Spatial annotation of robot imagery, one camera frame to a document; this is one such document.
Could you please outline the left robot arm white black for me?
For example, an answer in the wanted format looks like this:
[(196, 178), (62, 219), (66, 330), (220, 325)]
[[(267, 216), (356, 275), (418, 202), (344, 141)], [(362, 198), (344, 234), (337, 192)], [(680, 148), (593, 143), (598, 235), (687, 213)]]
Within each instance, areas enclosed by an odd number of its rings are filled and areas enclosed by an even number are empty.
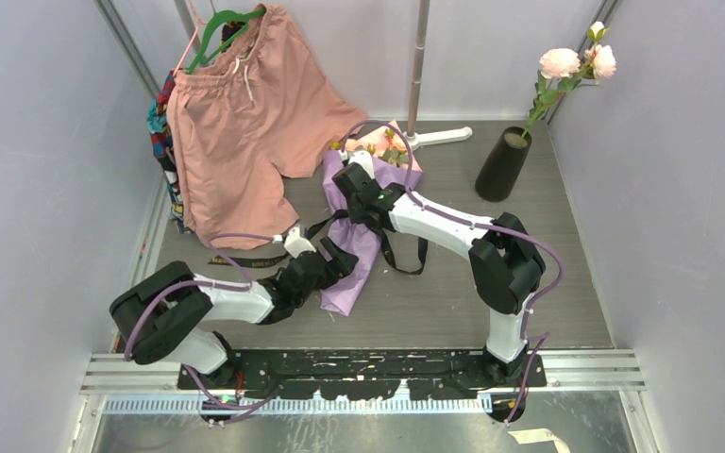
[(230, 283), (195, 274), (177, 260), (119, 295), (109, 313), (126, 342), (126, 360), (178, 362), (212, 373), (229, 363), (230, 348), (201, 323), (275, 324), (302, 307), (311, 293), (349, 276), (358, 262), (329, 238), (313, 246), (296, 228), (271, 240), (283, 244), (288, 263), (270, 277)]

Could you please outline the purple paper flower bouquet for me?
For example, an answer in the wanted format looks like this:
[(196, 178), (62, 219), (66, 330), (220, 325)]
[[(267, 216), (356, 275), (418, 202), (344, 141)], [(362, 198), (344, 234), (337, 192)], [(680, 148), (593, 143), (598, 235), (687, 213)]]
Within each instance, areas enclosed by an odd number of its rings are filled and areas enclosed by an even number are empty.
[[(392, 121), (388, 126), (379, 128), (363, 135), (359, 139), (350, 139), (346, 142), (346, 150), (354, 151), (359, 147), (373, 150), (374, 171), (377, 182), (385, 187), (391, 183), (409, 181), (409, 186), (415, 188), (423, 171), (418, 162), (408, 171), (408, 163), (402, 162), (394, 165), (382, 158), (385, 152), (394, 148), (401, 156), (406, 154), (405, 143), (392, 131), (397, 123)], [(343, 164), (335, 151), (328, 151), (323, 160), (323, 190), (332, 212), (344, 210), (346, 200), (331, 178), (341, 170)], [(334, 222), (329, 228), (329, 237), (339, 247), (358, 258), (350, 276), (341, 279), (335, 285), (321, 292), (321, 308), (323, 310), (348, 316), (363, 290), (373, 264), (379, 253), (380, 238), (364, 225), (354, 225), (347, 219)]]

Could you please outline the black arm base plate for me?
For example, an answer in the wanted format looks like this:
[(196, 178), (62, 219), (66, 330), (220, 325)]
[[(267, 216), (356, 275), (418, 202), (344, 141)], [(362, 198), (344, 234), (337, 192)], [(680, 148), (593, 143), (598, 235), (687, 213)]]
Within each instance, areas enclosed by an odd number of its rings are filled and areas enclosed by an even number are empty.
[(391, 399), (404, 386), (412, 400), (457, 400), (547, 384), (541, 358), (527, 351), (519, 364), (507, 367), (485, 349), (234, 349), (229, 354), (229, 363), (209, 374), (180, 363), (178, 388), (255, 399), (360, 401)]

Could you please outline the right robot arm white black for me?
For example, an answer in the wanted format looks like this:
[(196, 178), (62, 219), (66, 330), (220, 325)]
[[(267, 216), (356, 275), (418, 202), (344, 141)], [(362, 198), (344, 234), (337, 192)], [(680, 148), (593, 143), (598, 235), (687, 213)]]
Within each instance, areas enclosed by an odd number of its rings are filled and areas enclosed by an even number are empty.
[(503, 367), (519, 364), (527, 350), (524, 310), (546, 265), (517, 217), (504, 212), (489, 219), (434, 208), (401, 184), (381, 187), (359, 163), (343, 167), (332, 182), (346, 200), (351, 223), (379, 235), (412, 235), (422, 249), (434, 243), (464, 258), (477, 294), (489, 308), (485, 350)]

